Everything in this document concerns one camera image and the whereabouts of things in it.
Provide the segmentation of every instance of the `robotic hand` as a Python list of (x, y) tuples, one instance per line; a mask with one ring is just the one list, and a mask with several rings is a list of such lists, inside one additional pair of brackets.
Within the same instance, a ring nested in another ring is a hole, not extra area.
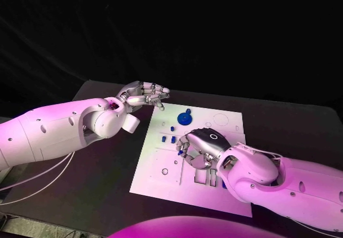
[[(201, 154), (196, 157), (188, 155), (191, 146)], [(196, 169), (217, 167), (218, 176), (238, 200), (316, 228), (343, 231), (343, 171), (242, 143), (231, 146), (211, 128), (185, 135), (176, 150)]]
[(136, 81), (116, 97), (74, 101), (31, 110), (0, 124), (0, 170), (49, 160), (111, 138), (120, 129), (134, 132), (140, 120), (130, 114), (143, 105), (162, 110), (170, 90)]

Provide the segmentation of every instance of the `rectangular slot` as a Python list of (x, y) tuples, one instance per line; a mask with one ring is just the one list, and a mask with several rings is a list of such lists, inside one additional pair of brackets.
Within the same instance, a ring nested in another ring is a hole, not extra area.
[(217, 170), (215, 169), (209, 170), (209, 185), (212, 187), (217, 187)]
[(208, 170), (195, 170), (195, 183), (208, 183)]

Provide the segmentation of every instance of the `blue object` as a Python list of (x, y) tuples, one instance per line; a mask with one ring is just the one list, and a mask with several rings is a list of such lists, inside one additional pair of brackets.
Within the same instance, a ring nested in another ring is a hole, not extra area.
[(186, 110), (185, 113), (181, 113), (178, 116), (178, 122), (182, 125), (189, 125), (192, 123), (192, 115), (191, 115), (191, 109)]
[[(224, 181), (222, 181), (222, 183), (224, 183)], [(225, 183), (222, 184), (222, 186), (224, 186), (225, 189), (228, 189), (227, 186), (225, 186)]]

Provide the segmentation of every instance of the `table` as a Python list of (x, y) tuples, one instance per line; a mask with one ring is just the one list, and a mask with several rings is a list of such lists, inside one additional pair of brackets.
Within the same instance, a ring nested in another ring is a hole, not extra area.
[[(123, 85), (88, 81), (75, 100), (116, 96)], [(242, 112), (250, 146), (343, 170), (343, 124), (333, 109), (264, 100), (172, 91), (166, 103)], [(103, 236), (149, 219), (176, 215), (206, 216), (254, 225), (287, 237), (323, 237), (260, 206), (254, 218), (130, 193), (153, 107), (133, 115), (142, 120), (134, 134), (119, 134), (77, 151), (57, 182), (38, 195), (0, 211)], [(29, 164), (21, 179), (51, 168), (61, 159)], [(38, 191), (64, 166), (15, 187), (5, 202)]]

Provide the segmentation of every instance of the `floor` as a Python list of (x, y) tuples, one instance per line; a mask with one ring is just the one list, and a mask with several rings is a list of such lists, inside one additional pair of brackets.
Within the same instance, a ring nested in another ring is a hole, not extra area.
[[(0, 117), (0, 123), (6, 122), (8, 120), (10, 119)], [(26, 165), (19, 165), (10, 168), (9, 170), (6, 171), (3, 170), (0, 172), (2, 187), (16, 183), (25, 168), (26, 168)], [(57, 227), (54, 225), (45, 224), (42, 222), (32, 221), (25, 218), (15, 218), (8, 220), (0, 230), (8, 233), (13, 233), (13, 234), (32, 237), (32, 238), (65, 238), (65, 236), (74, 231), (62, 227)], [(80, 238), (83, 237), (83, 234), (85, 235), (84, 238), (100, 238), (100, 236), (85, 234), (80, 231), (77, 231), (75, 235), (71, 234), (68, 237)]]

